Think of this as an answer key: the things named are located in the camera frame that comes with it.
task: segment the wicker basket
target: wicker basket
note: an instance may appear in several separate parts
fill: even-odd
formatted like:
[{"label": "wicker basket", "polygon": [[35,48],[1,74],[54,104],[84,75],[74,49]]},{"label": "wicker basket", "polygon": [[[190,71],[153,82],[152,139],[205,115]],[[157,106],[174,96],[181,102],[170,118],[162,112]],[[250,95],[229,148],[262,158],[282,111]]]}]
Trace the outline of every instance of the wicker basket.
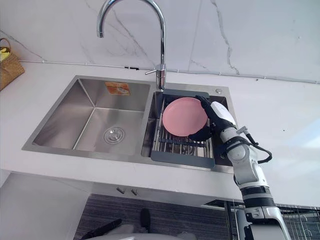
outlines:
[{"label": "wicker basket", "polygon": [[11,83],[16,77],[25,72],[17,56],[12,53],[11,45],[8,39],[0,38],[0,41],[2,40],[7,41],[9,47],[0,47],[0,50],[7,48],[9,56],[0,62],[0,91],[9,83]]}]

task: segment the faucet spout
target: faucet spout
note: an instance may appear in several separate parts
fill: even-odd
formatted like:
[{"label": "faucet spout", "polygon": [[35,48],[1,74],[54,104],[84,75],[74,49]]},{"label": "faucet spout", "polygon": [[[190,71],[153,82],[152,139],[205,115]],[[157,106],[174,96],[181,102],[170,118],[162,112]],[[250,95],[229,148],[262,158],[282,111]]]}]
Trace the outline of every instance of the faucet spout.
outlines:
[{"label": "faucet spout", "polygon": [[[106,0],[102,5],[100,12],[98,14],[96,30],[97,36],[99,38],[104,37],[104,23],[105,18],[111,8],[118,2],[122,0]],[[155,11],[158,20],[160,22],[161,36],[160,36],[160,64],[155,67],[156,70],[156,85],[158,89],[165,88],[165,78],[166,78],[166,64],[165,64],[165,52],[166,52],[166,24],[163,13],[161,12],[159,6],[153,0],[141,0],[147,3]]]}]

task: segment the white countertop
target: white countertop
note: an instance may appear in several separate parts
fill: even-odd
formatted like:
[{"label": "white countertop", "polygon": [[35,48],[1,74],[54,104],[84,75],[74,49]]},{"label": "white countertop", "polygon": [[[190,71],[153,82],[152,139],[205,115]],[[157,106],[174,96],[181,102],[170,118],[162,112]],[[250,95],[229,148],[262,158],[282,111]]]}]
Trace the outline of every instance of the white countertop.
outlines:
[{"label": "white countertop", "polygon": [[[0,167],[82,181],[242,199],[233,175],[21,150],[75,75],[155,81],[124,68],[23,63],[0,93]],[[273,153],[264,163],[275,202],[320,206],[320,84],[208,74],[167,73],[172,83],[229,87],[239,127]]]}]

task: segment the pink plate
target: pink plate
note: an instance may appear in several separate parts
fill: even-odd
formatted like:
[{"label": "pink plate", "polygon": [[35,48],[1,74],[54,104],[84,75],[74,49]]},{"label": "pink plate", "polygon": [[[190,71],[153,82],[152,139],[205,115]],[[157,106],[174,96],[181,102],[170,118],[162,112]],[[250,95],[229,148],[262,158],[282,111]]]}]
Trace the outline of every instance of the pink plate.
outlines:
[{"label": "pink plate", "polygon": [[182,97],[171,102],[164,110],[162,122],[165,129],[176,136],[195,134],[207,122],[201,102],[193,97]]}]

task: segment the floor mat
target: floor mat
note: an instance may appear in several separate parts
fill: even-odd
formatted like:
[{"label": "floor mat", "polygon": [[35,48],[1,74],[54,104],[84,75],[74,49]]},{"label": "floor mat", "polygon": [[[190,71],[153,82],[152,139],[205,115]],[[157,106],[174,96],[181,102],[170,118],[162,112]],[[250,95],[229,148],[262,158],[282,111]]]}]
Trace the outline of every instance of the floor mat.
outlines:
[{"label": "floor mat", "polygon": [[142,208],[150,211],[153,234],[176,236],[189,232],[199,240],[228,239],[224,211],[92,194],[83,210],[74,240],[116,219],[139,228]]}]

